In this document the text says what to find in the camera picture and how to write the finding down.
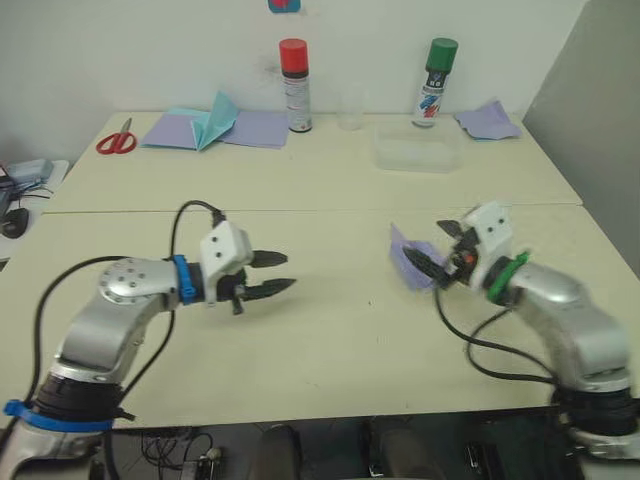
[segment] purple cloth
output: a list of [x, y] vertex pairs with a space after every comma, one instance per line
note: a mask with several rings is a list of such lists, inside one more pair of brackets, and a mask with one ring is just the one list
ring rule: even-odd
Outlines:
[[282, 148], [288, 134], [286, 113], [242, 111], [235, 125], [220, 140], [249, 147]]
[[518, 126], [511, 123], [498, 100], [478, 110], [457, 113], [454, 117], [473, 138], [500, 140], [522, 135]]
[[389, 250], [389, 256], [407, 287], [411, 290], [433, 289], [433, 280], [431, 277], [426, 276], [413, 266], [402, 250], [403, 247], [415, 248], [431, 257], [434, 262], [440, 265], [444, 264], [444, 258], [429, 242], [407, 240], [402, 232], [398, 230], [398, 227], [393, 223], [391, 224], [391, 249]]
[[151, 131], [144, 136], [141, 145], [195, 150], [196, 140], [191, 127], [191, 120], [194, 118], [196, 116], [165, 113]]

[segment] clear plastic container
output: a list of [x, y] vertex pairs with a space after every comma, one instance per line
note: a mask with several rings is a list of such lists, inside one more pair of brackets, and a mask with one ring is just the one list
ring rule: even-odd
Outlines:
[[461, 165], [462, 135], [452, 118], [430, 128], [409, 121], [381, 123], [374, 132], [376, 165], [385, 170], [448, 173]]

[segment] red spray can cap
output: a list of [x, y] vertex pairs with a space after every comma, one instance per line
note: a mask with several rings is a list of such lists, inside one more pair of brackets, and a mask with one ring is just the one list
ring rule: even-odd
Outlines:
[[304, 73], [309, 71], [307, 42], [299, 38], [287, 38], [280, 42], [280, 65], [287, 73]]

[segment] table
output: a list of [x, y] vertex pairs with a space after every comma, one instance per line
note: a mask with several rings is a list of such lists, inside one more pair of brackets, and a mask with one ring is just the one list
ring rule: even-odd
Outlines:
[[[127, 398], [138, 416], [118, 427], [158, 427], [333, 416], [448, 412], [544, 405], [545, 386], [476, 373], [463, 344], [439, 322], [429, 295], [408, 291], [387, 255], [389, 224], [408, 238], [451, 241], [436, 220], [464, 209], [379, 212], [238, 212], [254, 248], [277, 249], [290, 262], [251, 270], [250, 280], [292, 276], [299, 281], [247, 312], [202, 305], [178, 312], [166, 352]], [[515, 251], [581, 279], [594, 300], [640, 345], [640, 284], [589, 214], [579, 206], [515, 206]], [[45, 215], [0, 275], [0, 305], [11, 331], [0, 342], [0, 398], [21, 397], [31, 368], [31, 323], [46, 285], [71, 264], [98, 255], [167, 255], [172, 214]], [[197, 257], [209, 216], [189, 212], [178, 252]], [[45, 368], [70, 319], [96, 289], [101, 267], [77, 273], [49, 302], [44, 319]], [[444, 296], [459, 328], [470, 331], [495, 310], [464, 287]], [[152, 322], [133, 371], [164, 335], [166, 315]], [[491, 338], [545, 356], [519, 319], [506, 318]], [[535, 372], [519, 359], [483, 352], [480, 361], [507, 371]], [[640, 381], [640, 356], [630, 364]]]
[[[95, 151], [124, 121], [139, 139], [160, 113], [119, 113], [92, 141], [48, 205], [49, 212], [174, 211], [189, 199], [237, 210], [394, 210], [472, 207], [499, 199], [515, 205], [581, 204], [519, 120], [519, 139], [463, 138], [463, 167], [449, 174], [390, 172], [374, 164], [376, 124], [404, 115], [367, 115], [365, 128], [340, 130], [334, 115], [314, 116], [305, 134], [281, 150], [216, 144], [204, 152], [136, 148], [126, 155]], [[442, 121], [459, 130], [452, 117]]]
[[[69, 170], [69, 162], [66, 160], [54, 160], [53, 162], [53, 170], [51, 171], [51, 175], [47, 180], [47, 183], [44, 184], [44, 187], [51, 190], [52, 192], [56, 192], [62, 181], [64, 180], [64, 176]], [[36, 191], [34, 193], [47, 195], [45, 190]], [[9, 210], [14, 210], [18, 207], [25, 207], [29, 210], [29, 226], [27, 227], [27, 232], [31, 230], [33, 224], [40, 217], [43, 210], [46, 208], [47, 202], [49, 200], [44, 198], [24, 198], [20, 202], [17, 200], [11, 202], [9, 206]], [[6, 262], [11, 258], [11, 255], [16, 251], [16, 249], [22, 244], [24, 241], [25, 234], [20, 238], [7, 238], [3, 235], [0, 235], [0, 263]]]

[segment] blue clamp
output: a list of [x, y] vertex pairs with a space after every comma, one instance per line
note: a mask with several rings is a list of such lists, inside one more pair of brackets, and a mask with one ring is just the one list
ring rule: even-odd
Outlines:
[[9, 400], [4, 406], [4, 413], [10, 417], [20, 417], [29, 425], [41, 428], [42, 430], [49, 430], [50, 432], [106, 432], [113, 427], [113, 419], [103, 422], [65, 422], [63, 420], [54, 420], [53, 418], [33, 413], [25, 407], [20, 400]]
[[176, 264], [178, 270], [178, 283], [180, 285], [180, 301], [184, 305], [189, 305], [196, 300], [196, 289], [191, 283], [191, 274], [189, 273], [189, 265], [184, 255], [174, 255], [173, 263]]

